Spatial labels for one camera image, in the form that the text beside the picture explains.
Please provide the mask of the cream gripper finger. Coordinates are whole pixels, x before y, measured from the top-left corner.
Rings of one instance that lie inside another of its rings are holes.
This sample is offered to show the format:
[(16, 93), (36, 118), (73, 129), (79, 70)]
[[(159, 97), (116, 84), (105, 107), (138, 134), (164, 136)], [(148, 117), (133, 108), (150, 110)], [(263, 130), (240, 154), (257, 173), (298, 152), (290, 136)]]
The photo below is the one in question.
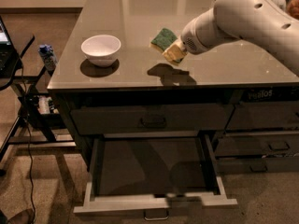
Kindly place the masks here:
[(164, 52), (165, 59), (174, 65), (179, 65), (186, 57), (188, 52), (186, 51), (184, 44), (180, 39), (172, 43)]

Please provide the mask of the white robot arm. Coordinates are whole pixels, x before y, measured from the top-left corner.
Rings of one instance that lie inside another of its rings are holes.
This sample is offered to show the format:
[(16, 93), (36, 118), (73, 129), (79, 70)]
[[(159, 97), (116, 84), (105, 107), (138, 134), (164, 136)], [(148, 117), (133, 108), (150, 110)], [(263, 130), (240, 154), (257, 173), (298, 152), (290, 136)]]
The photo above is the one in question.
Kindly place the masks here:
[(299, 75), (299, 20), (285, 12), (285, 0), (216, 0), (191, 20), (165, 51), (168, 61), (197, 55), (237, 39), (248, 41)]

